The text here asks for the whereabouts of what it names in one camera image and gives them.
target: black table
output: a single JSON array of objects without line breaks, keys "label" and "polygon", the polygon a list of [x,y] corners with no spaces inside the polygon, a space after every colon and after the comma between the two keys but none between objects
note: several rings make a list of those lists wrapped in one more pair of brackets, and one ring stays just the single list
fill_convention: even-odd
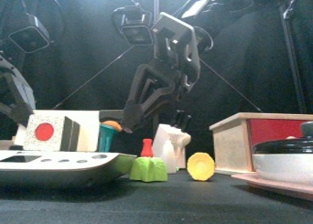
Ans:
[{"label": "black table", "polygon": [[162,183],[122,177],[91,190],[1,189],[0,223],[313,223],[313,202],[179,171]]}]

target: wooden box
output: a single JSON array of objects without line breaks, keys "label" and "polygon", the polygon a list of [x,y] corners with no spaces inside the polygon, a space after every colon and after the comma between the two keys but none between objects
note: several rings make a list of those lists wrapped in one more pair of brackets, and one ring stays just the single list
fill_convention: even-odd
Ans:
[{"label": "wooden box", "polygon": [[241,112],[213,124],[217,173],[253,172],[252,148],[257,143],[301,137],[300,125],[309,114]]}]

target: wooden tray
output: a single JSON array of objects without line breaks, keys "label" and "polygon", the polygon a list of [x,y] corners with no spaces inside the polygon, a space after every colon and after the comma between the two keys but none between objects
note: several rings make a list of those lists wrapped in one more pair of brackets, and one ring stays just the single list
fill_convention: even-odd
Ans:
[{"label": "wooden tray", "polygon": [[231,177],[248,181],[252,187],[313,201],[313,186],[310,185],[266,180],[260,178],[257,173],[237,174],[231,175]]}]

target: black background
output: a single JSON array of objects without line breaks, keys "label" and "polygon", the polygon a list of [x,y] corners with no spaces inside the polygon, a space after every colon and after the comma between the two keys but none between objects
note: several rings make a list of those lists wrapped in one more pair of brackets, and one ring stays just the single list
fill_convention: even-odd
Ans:
[{"label": "black background", "polygon": [[[23,76],[33,87],[36,108],[54,108],[74,93],[59,109],[123,109],[135,69],[153,58],[153,47],[135,47],[107,67],[130,47],[111,24],[111,13],[118,7],[132,3],[130,0],[58,1],[64,11],[63,37],[59,38],[63,23],[58,8],[51,0],[39,0],[37,6],[33,7],[35,14],[56,43],[24,56],[20,67]],[[154,0],[135,1],[146,10],[153,11]],[[186,1],[161,0],[161,11],[174,14]],[[33,0],[25,0],[29,10],[32,2]],[[201,59],[264,112],[312,113],[313,0],[297,1],[292,18],[292,38],[300,64],[306,112],[300,109],[293,86],[278,12],[281,2],[284,1],[261,0],[258,9],[241,16],[222,29],[214,38],[214,48],[201,55]],[[13,9],[9,20],[15,20],[21,9],[17,1],[11,4]],[[17,62],[16,49],[7,48],[7,50]],[[187,155],[199,151],[214,155],[209,125],[238,112],[257,112],[256,107],[210,68],[202,64],[201,78],[177,106],[193,116],[187,129],[193,137],[187,146]],[[99,71],[100,74],[78,90]],[[161,115],[162,123],[169,123],[173,111],[171,109]],[[4,115],[0,115],[0,121],[0,138],[9,139],[16,132],[16,124]],[[119,133],[114,138],[111,149],[138,155],[142,139],[147,137],[153,137],[151,124],[132,134]]]}]

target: yellow lemon slice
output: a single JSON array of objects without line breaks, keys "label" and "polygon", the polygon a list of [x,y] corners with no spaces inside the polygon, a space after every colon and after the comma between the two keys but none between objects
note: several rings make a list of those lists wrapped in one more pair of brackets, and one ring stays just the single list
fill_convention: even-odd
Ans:
[{"label": "yellow lemon slice", "polygon": [[215,171],[215,163],[210,155],[195,153],[189,159],[187,171],[194,180],[207,181]]}]

